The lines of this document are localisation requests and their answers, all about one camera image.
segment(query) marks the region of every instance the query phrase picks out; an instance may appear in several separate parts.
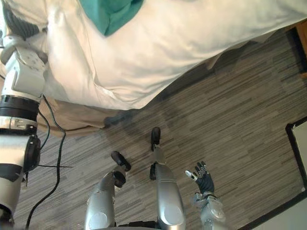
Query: gray floor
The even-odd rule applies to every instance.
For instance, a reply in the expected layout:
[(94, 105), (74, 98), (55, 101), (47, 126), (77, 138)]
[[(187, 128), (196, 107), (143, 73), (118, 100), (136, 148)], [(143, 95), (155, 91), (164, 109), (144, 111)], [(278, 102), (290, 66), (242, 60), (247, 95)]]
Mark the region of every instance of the gray floor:
[[(155, 220), (155, 186), (148, 178), (150, 130), (162, 129), (162, 148), (177, 177), (188, 229), (200, 229), (190, 203), (197, 186), (185, 169), (204, 160), (230, 225), (244, 226), (300, 193), (303, 184), (285, 126), (307, 115), (307, 87), (282, 32), (265, 44), (249, 44), (226, 54), (210, 75), (94, 135), (65, 141), (57, 191), (35, 211), (31, 229), (82, 229), (91, 187), (113, 166), (119, 150), (133, 168), (117, 193), (116, 221)], [(58, 138), (42, 151), (41, 163), (55, 165)], [(56, 171), (37, 168), (21, 192), (16, 225), (52, 189)]]

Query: teal cloth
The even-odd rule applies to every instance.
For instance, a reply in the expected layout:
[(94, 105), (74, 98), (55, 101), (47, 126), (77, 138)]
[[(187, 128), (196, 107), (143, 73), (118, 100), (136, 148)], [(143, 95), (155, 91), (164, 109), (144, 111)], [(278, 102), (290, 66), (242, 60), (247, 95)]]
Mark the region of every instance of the teal cloth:
[(134, 17), (143, 0), (80, 0), (80, 3), (97, 29), (108, 36)]

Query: wire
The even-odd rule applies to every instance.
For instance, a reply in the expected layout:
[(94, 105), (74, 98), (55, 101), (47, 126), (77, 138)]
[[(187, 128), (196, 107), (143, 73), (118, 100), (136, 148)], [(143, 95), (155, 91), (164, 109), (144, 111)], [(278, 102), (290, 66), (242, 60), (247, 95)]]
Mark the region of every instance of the wire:
[(46, 136), (46, 139), (44, 140), (43, 144), (40, 146), (40, 150), (42, 150), (42, 148), (45, 146), (48, 138), (49, 138), (49, 135), (50, 135), (50, 125), (49, 125), (49, 122), (47, 121), (47, 119), (45, 118), (45, 116), (40, 112), (40, 110), (38, 109), (38, 114), (44, 119), (46, 125), (47, 125), (47, 136)]
[(44, 101), (48, 107), (48, 109), (50, 110), (50, 113), (51, 113), (51, 116), (52, 116), (52, 120), (53, 120), (53, 123), (59, 128), (59, 130), (61, 130), (61, 132), (63, 133), (63, 136), (62, 136), (62, 140), (60, 142), (60, 145), (59, 145), (59, 155), (58, 155), (58, 162), (57, 162), (57, 182), (56, 184), (54, 185), (53, 189), (46, 195), (44, 196), (40, 201), (38, 201), (34, 206), (33, 208), (31, 209), (30, 213), (29, 213), (29, 216), (28, 216), (28, 220), (27, 220), (27, 224), (25, 226), (25, 229), (28, 230), (29, 229), (29, 226), (30, 226), (30, 221), (31, 221), (31, 217), (35, 211), (35, 209), (44, 201), (46, 200), (49, 196), (51, 196), (54, 191), (57, 189), (58, 185), (59, 185), (59, 181), (60, 181), (60, 164), (61, 164), (61, 156), (62, 156), (62, 147), (63, 147), (63, 143), (64, 143), (64, 139), (66, 137), (66, 131), (56, 122), (55, 120), (55, 117), (54, 117), (54, 114), (53, 114), (53, 111), (51, 109), (51, 106), (49, 104), (49, 102), (47, 101), (46, 97), (43, 95), (43, 98), (44, 98)]
[[(56, 168), (57, 166), (53, 166), (53, 165), (41, 165), (39, 164), (38, 166), (40, 167), (47, 167), (47, 168)], [(73, 168), (72, 166), (60, 166), (60, 168)]]

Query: bed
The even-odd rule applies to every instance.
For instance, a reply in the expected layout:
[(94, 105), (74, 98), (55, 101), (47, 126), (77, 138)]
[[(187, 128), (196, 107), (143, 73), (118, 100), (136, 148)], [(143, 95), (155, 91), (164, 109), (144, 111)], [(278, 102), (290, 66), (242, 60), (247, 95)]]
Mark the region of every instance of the bed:
[(145, 0), (129, 22), (104, 36), (77, 0), (7, 2), (18, 17), (47, 27), (28, 42), (48, 54), (44, 93), (72, 134), (143, 108), (200, 63), (211, 68), (226, 50), (307, 17), (306, 0)]

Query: robot leg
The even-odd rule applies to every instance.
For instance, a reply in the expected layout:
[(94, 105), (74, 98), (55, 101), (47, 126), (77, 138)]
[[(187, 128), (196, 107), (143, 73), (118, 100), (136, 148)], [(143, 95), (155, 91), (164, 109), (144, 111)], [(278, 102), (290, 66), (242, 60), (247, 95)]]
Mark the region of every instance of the robot leg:
[(176, 179), (166, 166), (159, 147), (160, 129), (152, 130), (152, 149), (155, 163), (151, 166), (150, 178), (157, 181), (158, 223), (163, 230), (185, 230), (186, 218)]
[(94, 187), (88, 199), (84, 228), (86, 230), (104, 229), (115, 226), (115, 188), (121, 188), (126, 182), (126, 172), (131, 166), (119, 152), (112, 152), (118, 164)]

